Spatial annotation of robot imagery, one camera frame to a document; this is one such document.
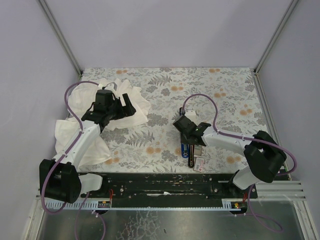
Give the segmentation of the black stapler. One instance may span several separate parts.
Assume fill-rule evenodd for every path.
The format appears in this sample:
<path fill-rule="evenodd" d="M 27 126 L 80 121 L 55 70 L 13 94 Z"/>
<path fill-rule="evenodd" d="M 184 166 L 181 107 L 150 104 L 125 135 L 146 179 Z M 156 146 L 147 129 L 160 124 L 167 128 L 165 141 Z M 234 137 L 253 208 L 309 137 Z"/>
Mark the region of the black stapler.
<path fill-rule="evenodd" d="M 194 145 L 188 145 L 188 167 L 193 168 L 195 165 Z"/>

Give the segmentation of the blue stapler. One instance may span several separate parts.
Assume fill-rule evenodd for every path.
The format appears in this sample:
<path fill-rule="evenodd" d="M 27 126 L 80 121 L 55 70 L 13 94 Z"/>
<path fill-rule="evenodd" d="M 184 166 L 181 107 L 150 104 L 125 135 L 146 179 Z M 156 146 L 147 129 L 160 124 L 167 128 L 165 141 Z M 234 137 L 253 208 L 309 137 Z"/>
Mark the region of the blue stapler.
<path fill-rule="evenodd" d="M 188 144 L 182 143 L 183 135 L 180 135 L 180 143 L 181 143 L 181 156 L 186 159 L 189 157 L 190 148 Z"/>

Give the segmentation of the metal staple strip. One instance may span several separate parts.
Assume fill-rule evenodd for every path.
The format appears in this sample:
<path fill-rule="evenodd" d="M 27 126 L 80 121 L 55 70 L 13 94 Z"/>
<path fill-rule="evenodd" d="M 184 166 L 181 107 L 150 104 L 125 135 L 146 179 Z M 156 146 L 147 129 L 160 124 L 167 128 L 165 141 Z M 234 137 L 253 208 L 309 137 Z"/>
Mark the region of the metal staple strip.
<path fill-rule="evenodd" d="M 195 145 L 193 149 L 193 154 L 195 156 L 201 156 L 202 155 L 202 146 L 201 145 Z"/>

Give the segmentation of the red white staple box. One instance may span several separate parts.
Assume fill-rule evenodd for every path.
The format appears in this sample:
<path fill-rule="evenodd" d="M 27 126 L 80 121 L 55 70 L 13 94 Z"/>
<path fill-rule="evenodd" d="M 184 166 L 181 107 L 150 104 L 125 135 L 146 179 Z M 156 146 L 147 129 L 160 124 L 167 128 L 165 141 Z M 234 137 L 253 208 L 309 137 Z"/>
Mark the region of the red white staple box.
<path fill-rule="evenodd" d="M 194 163 L 194 168 L 193 168 L 193 170 L 196 171 L 196 172 L 202 172 L 203 169 L 204 169 L 204 163 L 205 163 L 205 161 L 204 161 L 203 158 L 197 157 L 197 158 L 195 159 L 195 163 Z"/>

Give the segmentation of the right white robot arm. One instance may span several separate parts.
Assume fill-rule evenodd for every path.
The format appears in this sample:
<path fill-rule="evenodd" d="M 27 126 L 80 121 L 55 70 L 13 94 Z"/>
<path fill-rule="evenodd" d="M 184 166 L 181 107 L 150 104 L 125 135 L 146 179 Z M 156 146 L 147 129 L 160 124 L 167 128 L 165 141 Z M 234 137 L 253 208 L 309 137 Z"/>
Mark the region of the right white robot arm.
<path fill-rule="evenodd" d="M 271 183 L 275 179 L 287 156 L 265 131 L 253 137 L 221 132 L 205 122 L 196 125 L 187 116 L 181 115 L 174 122 L 187 145 L 222 148 L 245 157 L 248 166 L 238 170 L 231 184 L 245 190 L 258 182 Z"/>

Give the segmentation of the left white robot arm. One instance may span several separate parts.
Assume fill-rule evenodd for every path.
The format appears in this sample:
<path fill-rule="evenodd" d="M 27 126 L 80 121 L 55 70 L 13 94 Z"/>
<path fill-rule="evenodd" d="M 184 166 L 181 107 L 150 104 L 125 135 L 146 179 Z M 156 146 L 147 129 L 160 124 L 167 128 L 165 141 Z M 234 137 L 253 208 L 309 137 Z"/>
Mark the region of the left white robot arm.
<path fill-rule="evenodd" d="M 67 145 L 54 156 L 39 165 L 41 198 L 64 203 L 74 203 L 80 195 L 97 191 L 103 183 L 95 173 L 78 174 L 77 169 L 86 151 L 110 121 L 131 117 L 136 113 L 129 95 L 116 97 L 108 89 L 96 92 L 95 101 L 80 120 L 80 128 Z"/>

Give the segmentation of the white cloth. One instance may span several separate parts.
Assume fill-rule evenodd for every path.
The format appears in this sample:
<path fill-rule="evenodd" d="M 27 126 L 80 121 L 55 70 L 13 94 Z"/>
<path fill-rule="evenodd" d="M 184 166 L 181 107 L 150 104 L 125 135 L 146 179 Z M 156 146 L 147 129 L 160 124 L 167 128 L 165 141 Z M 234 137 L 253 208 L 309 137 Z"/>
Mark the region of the white cloth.
<path fill-rule="evenodd" d="M 132 105 L 136 109 L 136 113 L 133 116 L 110 121 L 110 123 L 104 128 L 109 134 L 114 134 L 116 130 L 126 130 L 130 127 L 147 123 L 147 115 L 151 108 L 151 103 L 142 97 L 142 89 L 140 87 L 132 86 L 130 81 L 127 79 L 120 80 L 117 78 L 115 80 L 120 81 L 120 85 L 117 90 L 118 97 L 122 97 L 122 94 L 127 93 Z M 114 82 L 115 80 L 100 78 L 98 80 L 94 80 L 94 82 L 106 85 L 110 82 Z M 81 118 L 92 102 L 95 101 L 98 89 L 98 85 L 92 83 L 81 83 L 72 90 L 71 94 L 68 96 L 68 103 L 71 110 L 73 110 L 77 117 Z M 56 139 L 55 151 L 57 153 L 59 153 L 68 141 L 71 140 L 79 126 L 78 121 L 74 117 L 69 117 L 63 120 L 59 119 L 56 121 L 54 137 Z M 85 152 L 79 166 L 97 165 L 108 161 L 111 158 L 112 155 L 106 142 L 101 136 L 98 136 Z"/>

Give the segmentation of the floral tablecloth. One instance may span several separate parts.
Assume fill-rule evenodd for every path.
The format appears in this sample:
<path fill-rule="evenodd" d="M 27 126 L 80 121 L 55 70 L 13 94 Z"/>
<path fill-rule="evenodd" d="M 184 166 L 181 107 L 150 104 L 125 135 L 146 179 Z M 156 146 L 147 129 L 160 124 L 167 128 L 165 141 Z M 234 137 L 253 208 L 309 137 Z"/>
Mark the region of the floral tablecloth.
<path fill-rule="evenodd" d="M 180 134 L 173 121 L 180 107 L 196 112 L 196 123 L 216 120 L 221 131 L 254 135 L 266 131 L 266 121 L 249 68 L 87 68 L 82 84 L 94 80 L 129 80 L 141 88 L 151 107 L 148 122 L 104 131 L 111 159 L 82 165 L 80 172 L 190 173 L 181 155 Z"/>

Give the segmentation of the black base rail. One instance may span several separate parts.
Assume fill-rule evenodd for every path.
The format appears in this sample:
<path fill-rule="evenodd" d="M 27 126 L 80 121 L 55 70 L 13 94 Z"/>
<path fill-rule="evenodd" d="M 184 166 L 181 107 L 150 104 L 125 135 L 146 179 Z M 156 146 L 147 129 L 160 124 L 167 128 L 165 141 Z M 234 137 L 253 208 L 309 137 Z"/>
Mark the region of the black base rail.
<path fill-rule="evenodd" d="M 230 173 L 120 173 L 100 172 L 102 186 L 91 191 L 89 199 L 143 202 L 193 203 L 205 199 L 242 202 L 248 189 L 231 184 Z"/>

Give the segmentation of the right aluminium frame post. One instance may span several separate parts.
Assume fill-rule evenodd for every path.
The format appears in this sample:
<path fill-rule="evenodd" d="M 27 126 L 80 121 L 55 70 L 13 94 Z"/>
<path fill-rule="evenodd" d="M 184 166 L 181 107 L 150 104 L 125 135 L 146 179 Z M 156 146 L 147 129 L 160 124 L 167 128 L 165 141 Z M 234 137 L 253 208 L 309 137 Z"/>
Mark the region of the right aluminium frame post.
<path fill-rule="evenodd" d="M 255 75 L 259 73 L 259 71 L 262 69 L 264 63 L 266 62 L 268 56 L 270 55 L 273 47 L 275 46 L 278 38 L 282 34 L 284 28 L 286 27 L 289 19 L 291 18 L 292 14 L 294 13 L 296 7 L 299 5 L 300 0 L 291 0 L 287 9 L 285 10 L 283 16 L 281 17 L 274 33 L 272 34 L 272 37 L 270 38 L 265 50 L 262 53 L 262 56 L 260 57 L 259 61 L 257 62 L 256 66 L 253 68 L 253 72 Z"/>

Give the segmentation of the aluminium frame post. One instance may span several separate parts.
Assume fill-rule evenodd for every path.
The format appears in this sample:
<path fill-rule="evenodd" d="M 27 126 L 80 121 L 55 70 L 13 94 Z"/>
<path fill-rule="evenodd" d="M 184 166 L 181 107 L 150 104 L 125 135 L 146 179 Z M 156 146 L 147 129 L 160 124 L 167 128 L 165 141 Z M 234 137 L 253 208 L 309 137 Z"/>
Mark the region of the aluminium frame post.
<path fill-rule="evenodd" d="M 270 55 L 273 47 L 275 46 L 278 38 L 282 34 L 284 28 L 286 27 L 289 19 L 291 18 L 292 14 L 294 13 L 296 7 L 299 5 L 300 0 L 291 0 L 287 9 L 285 10 L 283 16 L 281 17 L 274 33 L 272 34 L 272 37 L 270 38 L 265 50 L 262 53 L 262 56 L 260 57 L 259 61 L 257 62 L 256 66 L 253 68 L 253 72 L 255 75 L 259 73 L 259 71 L 262 69 L 264 63 L 266 62 L 268 56 Z"/>
<path fill-rule="evenodd" d="M 41 8 L 43 14 L 45 15 L 50 27 L 52 28 L 59 44 L 61 45 L 66 57 L 68 58 L 69 62 L 71 63 L 74 71 L 76 72 L 78 77 L 81 77 L 83 74 L 83 70 L 80 67 L 80 64 L 78 63 L 70 45 L 68 44 L 49 4 L 46 0 L 36 0 L 39 7 Z"/>

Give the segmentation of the left aluminium frame post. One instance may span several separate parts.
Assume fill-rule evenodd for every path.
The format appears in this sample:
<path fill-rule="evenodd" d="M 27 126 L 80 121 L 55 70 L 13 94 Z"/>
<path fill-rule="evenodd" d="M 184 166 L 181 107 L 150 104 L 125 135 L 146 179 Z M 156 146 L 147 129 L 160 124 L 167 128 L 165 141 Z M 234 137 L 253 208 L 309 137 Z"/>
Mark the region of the left aluminium frame post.
<path fill-rule="evenodd" d="M 45 15 L 50 27 L 52 28 L 59 44 L 61 45 L 66 57 L 68 58 L 69 62 L 71 63 L 74 71 L 76 72 L 78 77 L 81 77 L 83 74 L 83 70 L 80 67 L 80 64 L 78 63 L 70 45 L 68 44 L 49 4 L 46 0 L 36 0 L 39 7 L 41 8 L 43 14 Z"/>

